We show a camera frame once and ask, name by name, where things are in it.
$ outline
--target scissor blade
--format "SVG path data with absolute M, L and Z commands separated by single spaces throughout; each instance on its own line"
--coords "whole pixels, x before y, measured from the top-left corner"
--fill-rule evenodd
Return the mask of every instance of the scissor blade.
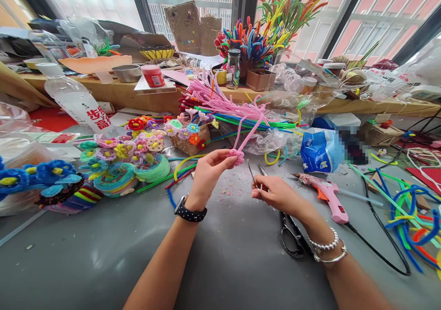
M 256 179 L 254 178 L 253 171 L 251 171 L 251 166 L 249 165 L 249 158 L 247 158 L 247 162 L 248 162 L 248 169 L 249 169 L 249 172 L 250 172 L 250 174 L 251 174 L 251 178 L 253 178 L 254 185 L 256 186 L 257 190 L 259 191 L 260 197 L 262 198 L 262 193 L 260 192 L 260 189 L 257 187 Z
M 265 170 L 263 169 L 263 166 L 261 166 L 260 164 L 259 164 L 259 169 L 260 169 L 260 172 L 264 175 L 264 176 L 268 176 L 268 174 L 265 172 Z

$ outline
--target hand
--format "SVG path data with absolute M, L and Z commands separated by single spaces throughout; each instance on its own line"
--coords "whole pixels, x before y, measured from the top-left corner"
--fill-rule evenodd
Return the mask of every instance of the hand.
M 203 211 L 222 172 L 233 168 L 237 156 L 227 157 L 229 149 L 217 149 L 198 160 L 193 186 L 185 202 L 191 211 Z
M 315 212 L 317 212 L 311 203 L 300 196 L 300 194 L 282 178 L 262 175 L 256 175 L 254 178 L 257 182 L 257 187 L 260 188 L 262 185 L 262 189 L 260 190 L 261 196 L 253 182 L 251 185 L 253 188 L 251 197 L 262 199 L 266 204 L 289 214 L 300 221 L 306 219 L 310 214 L 315 214 Z
M 257 186 L 252 183 L 251 197 L 262 199 L 275 209 L 297 218 L 313 241 L 328 244 L 334 240 L 333 232 L 317 209 L 282 178 L 262 175 L 256 175 L 254 178 Z M 261 185 L 262 197 L 256 189 Z

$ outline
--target silver bracelet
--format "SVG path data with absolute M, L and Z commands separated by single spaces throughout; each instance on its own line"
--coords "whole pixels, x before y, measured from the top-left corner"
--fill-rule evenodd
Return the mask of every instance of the silver bracelet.
M 340 241 L 343 244 L 343 246 L 341 247 L 342 253 L 340 256 L 338 256 L 334 259 L 330 259 L 330 260 L 323 260 L 320 257 L 318 257 L 317 253 L 314 253 L 314 259 L 317 262 L 322 262 L 322 263 L 335 263 L 335 262 L 338 262 L 339 260 L 341 260 L 343 257 L 345 257 L 348 254 L 348 250 L 346 249 L 345 242 L 343 240 L 340 240 Z
M 321 244 L 315 243 L 308 236 L 309 242 L 314 246 L 316 252 L 319 253 L 319 254 L 322 252 L 322 250 L 334 249 L 339 244 L 339 236 L 337 235 L 337 232 L 332 227 L 330 227 L 330 229 L 334 233 L 334 241 L 332 241 L 332 243 L 327 244 L 327 245 L 321 245 Z

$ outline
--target wristwatch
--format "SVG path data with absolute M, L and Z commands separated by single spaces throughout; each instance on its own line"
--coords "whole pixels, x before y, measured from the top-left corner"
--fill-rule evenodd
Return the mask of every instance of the wristwatch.
M 207 208 L 204 211 L 190 211 L 184 207 L 186 196 L 180 198 L 175 208 L 175 214 L 190 222 L 201 222 L 207 214 Z

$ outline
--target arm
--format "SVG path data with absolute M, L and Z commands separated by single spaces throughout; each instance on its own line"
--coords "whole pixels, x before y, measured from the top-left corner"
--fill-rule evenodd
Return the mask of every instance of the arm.
M 297 218 L 314 242 L 332 243 L 334 234 L 317 209 L 281 178 L 256 175 L 255 179 L 258 186 L 263 186 L 261 193 L 268 205 Z M 253 184 L 252 187 L 251 196 L 260 198 L 256 186 Z M 341 246 L 340 242 L 337 248 L 322 251 L 320 258 L 331 260 L 338 257 L 342 254 Z M 394 309 L 351 254 L 338 262 L 323 265 L 340 310 Z
M 231 168 L 237 160 L 236 156 L 227 158 L 229 151 L 219 149 L 199 159 L 192 190 L 185 202 L 188 210 L 204 210 L 222 172 Z M 176 217 L 133 288 L 124 310 L 174 308 L 198 225 Z

